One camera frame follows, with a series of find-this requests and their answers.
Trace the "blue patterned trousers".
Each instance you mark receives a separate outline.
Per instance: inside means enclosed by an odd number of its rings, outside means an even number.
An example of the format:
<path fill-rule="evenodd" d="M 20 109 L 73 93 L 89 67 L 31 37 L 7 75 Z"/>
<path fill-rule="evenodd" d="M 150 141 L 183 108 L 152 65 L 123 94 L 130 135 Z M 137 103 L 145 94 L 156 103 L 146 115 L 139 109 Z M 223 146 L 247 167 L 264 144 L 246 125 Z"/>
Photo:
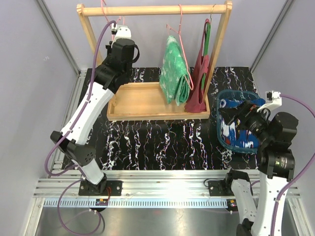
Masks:
<path fill-rule="evenodd" d="M 221 99 L 219 108 L 235 108 L 243 101 Z M 252 100 L 252 103 L 257 106 L 265 104 L 265 100 L 262 98 Z M 239 124 L 239 121 L 227 125 L 221 115 L 219 114 L 219 137 L 225 144 L 236 148 L 258 148 L 258 139 L 248 130 L 236 130 L 235 124 Z"/>

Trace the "green patterned garment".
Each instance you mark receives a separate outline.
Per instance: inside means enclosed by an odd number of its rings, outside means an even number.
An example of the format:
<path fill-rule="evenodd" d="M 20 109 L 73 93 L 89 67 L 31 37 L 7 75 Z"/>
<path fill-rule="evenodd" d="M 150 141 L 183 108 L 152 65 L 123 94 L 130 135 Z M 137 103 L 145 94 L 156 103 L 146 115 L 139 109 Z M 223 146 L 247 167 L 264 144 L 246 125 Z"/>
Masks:
<path fill-rule="evenodd" d="M 167 103 L 174 101 L 177 106 L 185 103 L 189 98 L 189 75 L 182 49 L 177 39 L 168 36 L 159 77 L 159 85 L 165 95 Z"/>

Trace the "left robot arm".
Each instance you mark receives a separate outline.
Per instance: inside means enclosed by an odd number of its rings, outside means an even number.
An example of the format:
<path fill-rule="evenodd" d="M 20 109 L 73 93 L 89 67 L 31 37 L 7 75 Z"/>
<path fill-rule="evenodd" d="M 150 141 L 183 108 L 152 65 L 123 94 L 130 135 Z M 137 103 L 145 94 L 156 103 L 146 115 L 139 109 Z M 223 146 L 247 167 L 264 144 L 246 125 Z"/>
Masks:
<path fill-rule="evenodd" d="M 119 87 L 132 73 L 132 65 L 140 57 L 138 46 L 131 39 L 121 38 L 107 47 L 105 60 L 92 68 L 90 84 L 73 117 L 61 131 L 50 138 L 83 177 L 84 189 L 102 195 L 107 188 L 107 176 L 98 166 L 96 150 L 86 144 L 90 130 L 99 114 Z"/>

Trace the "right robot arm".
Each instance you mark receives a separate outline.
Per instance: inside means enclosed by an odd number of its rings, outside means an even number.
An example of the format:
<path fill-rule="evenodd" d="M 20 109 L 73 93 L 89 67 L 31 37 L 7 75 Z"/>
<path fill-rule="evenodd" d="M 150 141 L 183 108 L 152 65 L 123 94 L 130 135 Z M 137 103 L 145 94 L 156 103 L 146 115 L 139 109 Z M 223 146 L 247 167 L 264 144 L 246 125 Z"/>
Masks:
<path fill-rule="evenodd" d="M 247 173 L 231 170 L 226 174 L 223 188 L 234 195 L 239 224 L 238 236 L 280 236 L 285 186 L 293 180 L 295 159 L 290 150 L 292 140 L 297 134 L 298 119 L 287 113 L 279 112 L 272 120 L 264 112 L 266 106 L 259 107 L 250 101 L 244 101 L 234 108 L 219 108 L 226 124 L 238 120 L 237 129 L 250 131 L 257 139 L 259 201 L 254 202 L 250 178 Z"/>

